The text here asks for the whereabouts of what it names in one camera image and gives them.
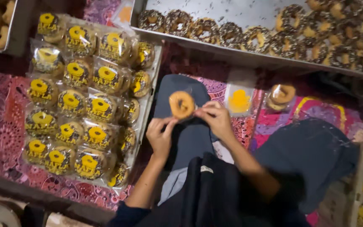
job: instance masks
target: metal baking tray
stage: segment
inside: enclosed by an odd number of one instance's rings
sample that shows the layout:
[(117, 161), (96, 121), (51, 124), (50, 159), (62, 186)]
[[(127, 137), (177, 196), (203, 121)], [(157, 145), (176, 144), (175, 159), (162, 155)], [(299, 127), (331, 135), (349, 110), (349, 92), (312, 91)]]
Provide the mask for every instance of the metal baking tray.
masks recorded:
[(16, 0), (7, 43), (0, 53), (21, 56), (25, 51), (35, 0)]
[(145, 9), (158, 10), (165, 16), (167, 12), (172, 9), (180, 9), (190, 13), (194, 19), (201, 17), (213, 18), (218, 25), (230, 21), (242, 27), (243, 30), (249, 26), (258, 25), (273, 29), (275, 26), (275, 18), (279, 10), (291, 4), (299, 4), (303, 6), (306, 11), (310, 10), (305, 0), (135, 0), (130, 25), (138, 34), (145, 34), (146, 36), (159, 40), (163, 39), (176, 42), (186, 48), (200, 50), (201, 52), (199, 51), (198, 54), (205, 56), (205, 58), (223, 60), (232, 65), (263, 67), (269, 70), (278, 70), (282, 68), (287, 70), (288, 67), (291, 71), (297, 72), (300, 70), (301, 73), (322, 70), (363, 78), (363, 72), (359, 71), (229, 49), (214, 44), (207, 44), (188, 38), (138, 28), (138, 16)]

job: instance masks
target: person's right hand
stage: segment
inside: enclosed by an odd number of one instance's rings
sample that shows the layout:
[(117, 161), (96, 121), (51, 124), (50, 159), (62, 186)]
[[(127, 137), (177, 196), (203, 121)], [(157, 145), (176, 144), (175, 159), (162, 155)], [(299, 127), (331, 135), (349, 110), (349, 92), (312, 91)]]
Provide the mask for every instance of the person's right hand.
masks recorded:
[(229, 111), (217, 101), (209, 101), (194, 112), (210, 126), (212, 132), (222, 141), (235, 138)]

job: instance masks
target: dark pants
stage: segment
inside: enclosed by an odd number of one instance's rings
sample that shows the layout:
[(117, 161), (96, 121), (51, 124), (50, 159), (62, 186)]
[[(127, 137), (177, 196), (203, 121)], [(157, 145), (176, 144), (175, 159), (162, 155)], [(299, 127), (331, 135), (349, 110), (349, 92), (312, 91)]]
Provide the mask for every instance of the dark pants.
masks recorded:
[[(186, 91), (191, 94), (198, 107), (209, 101), (205, 86), (184, 75), (166, 75), (160, 83), (154, 117), (165, 118), (172, 116), (169, 96), (175, 91)], [(172, 147), (165, 170), (177, 170), (188, 166), (194, 157), (203, 157), (204, 152), (214, 154), (208, 125), (201, 119), (193, 117), (177, 124), (172, 134)]]

